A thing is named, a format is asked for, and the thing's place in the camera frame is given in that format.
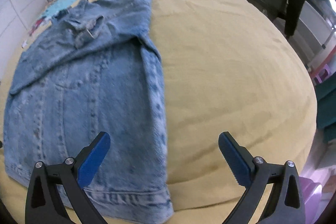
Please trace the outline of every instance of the yellow bed sheet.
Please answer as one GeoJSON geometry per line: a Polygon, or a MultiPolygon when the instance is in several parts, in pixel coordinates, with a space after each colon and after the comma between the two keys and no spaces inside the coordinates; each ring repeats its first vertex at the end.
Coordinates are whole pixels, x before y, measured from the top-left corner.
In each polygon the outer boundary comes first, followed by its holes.
{"type": "MultiPolygon", "coordinates": [[[[222,223],[242,195],[218,149],[223,131],[254,156],[278,164],[293,160],[302,169],[315,133],[314,88],[262,13],[246,0],[152,0],[150,36],[162,55],[166,86],[168,186],[175,209],[169,224],[222,223]]],[[[19,47],[0,86],[1,117],[21,52],[19,47]]],[[[8,178],[3,161],[0,150],[0,197],[23,224],[26,188],[8,178]]]]}

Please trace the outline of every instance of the metal bolt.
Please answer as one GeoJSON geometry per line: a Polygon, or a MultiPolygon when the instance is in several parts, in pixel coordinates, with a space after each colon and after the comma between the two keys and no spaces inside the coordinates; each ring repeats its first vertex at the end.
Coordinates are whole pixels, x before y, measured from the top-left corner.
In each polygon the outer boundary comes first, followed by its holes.
{"type": "Polygon", "coordinates": [[[65,164],[73,164],[73,162],[74,162],[74,159],[73,159],[73,158],[67,158],[67,159],[65,160],[65,164]]]}
{"type": "Polygon", "coordinates": [[[264,159],[262,157],[255,157],[255,162],[258,164],[264,163],[264,159]]]}
{"type": "Polygon", "coordinates": [[[295,166],[295,164],[291,160],[289,160],[287,162],[287,164],[288,164],[289,167],[294,167],[295,166]]]}
{"type": "Polygon", "coordinates": [[[43,165],[43,163],[42,163],[41,161],[39,161],[39,162],[37,162],[37,163],[35,164],[35,167],[36,167],[36,168],[41,168],[42,165],[43,165]]]}

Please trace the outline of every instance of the folded jacket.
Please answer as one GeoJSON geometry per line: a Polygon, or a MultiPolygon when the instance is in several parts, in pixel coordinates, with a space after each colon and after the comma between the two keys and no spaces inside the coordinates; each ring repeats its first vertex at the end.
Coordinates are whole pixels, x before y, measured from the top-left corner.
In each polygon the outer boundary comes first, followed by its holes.
{"type": "MultiPolygon", "coordinates": [[[[17,65],[4,117],[5,169],[28,186],[37,161],[59,164],[98,132],[111,147],[84,190],[105,216],[165,222],[167,137],[151,0],[81,0],[52,19],[17,65]]],[[[66,206],[71,206],[60,189],[66,206]]]]}

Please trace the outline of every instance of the bright light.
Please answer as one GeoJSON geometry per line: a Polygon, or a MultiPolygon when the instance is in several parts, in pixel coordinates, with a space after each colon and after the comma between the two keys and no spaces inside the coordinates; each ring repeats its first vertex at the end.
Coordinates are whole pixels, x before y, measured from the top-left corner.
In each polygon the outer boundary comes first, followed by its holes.
{"type": "Polygon", "coordinates": [[[331,4],[331,8],[336,12],[336,1],[335,0],[329,0],[331,4]]]}

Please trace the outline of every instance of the blue gripper pad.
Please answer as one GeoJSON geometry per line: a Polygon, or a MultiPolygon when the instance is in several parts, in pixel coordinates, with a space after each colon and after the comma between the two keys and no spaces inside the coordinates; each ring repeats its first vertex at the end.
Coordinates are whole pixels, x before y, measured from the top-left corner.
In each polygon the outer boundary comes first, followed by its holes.
{"type": "Polygon", "coordinates": [[[229,132],[219,135],[218,146],[238,184],[249,188],[252,183],[251,173],[254,171],[252,155],[245,147],[239,146],[229,132]]]}
{"type": "Polygon", "coordinates": [[[103,162],[103,159],[110,149],[110,135],[106,132],[101,132],[100,134],[101,135],[98,135],[96,137],[100,138],[97,144],[92,148],[92,150],[77,171],[77,182],[82,189],[83,187],[88,186],[91,183],[93,177],[98,171],[99,166],[103,162]]]}

